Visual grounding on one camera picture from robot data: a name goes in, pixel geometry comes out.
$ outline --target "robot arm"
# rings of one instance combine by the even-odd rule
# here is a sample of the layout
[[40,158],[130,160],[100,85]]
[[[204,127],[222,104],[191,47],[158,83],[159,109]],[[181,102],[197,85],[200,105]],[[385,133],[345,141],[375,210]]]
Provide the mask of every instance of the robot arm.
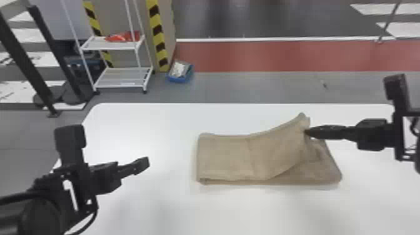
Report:
[[308,136],[317,139],[347,139],[357,143],[357,148],[368,151],[381,151],[384,148],[394,148],[398,161],[414,162],[416,171],[420,174],[419,139],[415,149],[406,148],[404,142],[403,119],[411,117],[410,131],[419,136],[415,130],[420,116],[420,109],[411,107],[409,93],[404,74],[384,78],[385,92],[388,100],[394,104],[392,123],[386,119],[365,119],[355,126],[324,125],[312,127],[305,131]]
[[[92,215],[85,226],[73,233],[80,234],[96,218],[97,195],[113,192],[121,186],[122,178],[149,167],[147,157],[124,166],[117,162],[89,166],[83,158],[86,139],[81,125],[57,128],[54,135],[61,167],[35,179],[26,192],[0,198],[1,235],[64,234]],[[74,199],[70,190],[64,188],[64,181],[71,182]]]

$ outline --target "blue bin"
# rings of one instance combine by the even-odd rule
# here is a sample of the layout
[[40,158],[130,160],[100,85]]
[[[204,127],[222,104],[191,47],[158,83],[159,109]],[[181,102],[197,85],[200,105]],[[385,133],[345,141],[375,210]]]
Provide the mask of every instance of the blue bin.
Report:
[[186,83],[190,80],[190,78],[193,76],[193,69],[194,66],[191,64],[190,66],[188,66],[188,71],[185,74],[185,76],[181,76],[181,77],[172,77],[169,75],[169,72],[166,74],[166,77],[169,81],[171,81],[172,83]]

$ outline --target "red object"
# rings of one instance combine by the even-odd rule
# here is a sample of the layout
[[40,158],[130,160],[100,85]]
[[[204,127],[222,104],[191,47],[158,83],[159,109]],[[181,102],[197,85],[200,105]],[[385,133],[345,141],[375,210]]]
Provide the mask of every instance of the red object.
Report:
[[[134,37],[136,38],[136,41],[140,40],[140,32],[134,31]],[[105,40],[115,43],[115,42],[132,42],[133,37],[131,36],[131,31],[122,32],[119,34],[112,34],[108,37],[105,37]]]
[[199,72],[420,71],[420,40],[179,42]]

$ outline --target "white table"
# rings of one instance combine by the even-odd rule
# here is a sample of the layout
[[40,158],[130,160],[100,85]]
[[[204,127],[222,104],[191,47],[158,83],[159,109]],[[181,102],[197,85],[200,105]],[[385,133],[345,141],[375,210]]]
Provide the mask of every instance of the white table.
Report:
[[418,234],[420,175],[393,150],[358,151],[329,141],[343,180],[337,189],[286,186],[203,186],[194,180],[202,132],[248,134],[299,112],[312,125],[354,125],[389,118],[385,104],[100,104],[83,122],[86,161],[151,167],[99,196],[99,215],[86,234]]

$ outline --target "towel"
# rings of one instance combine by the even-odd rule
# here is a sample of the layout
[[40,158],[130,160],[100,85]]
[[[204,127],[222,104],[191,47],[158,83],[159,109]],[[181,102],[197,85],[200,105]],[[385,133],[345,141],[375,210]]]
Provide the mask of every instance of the towel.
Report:
[[342,176],[325,141],[304,134],[310,120],[293,120],[248,135],[200,134],[197,180],[203,184],[326,185]]

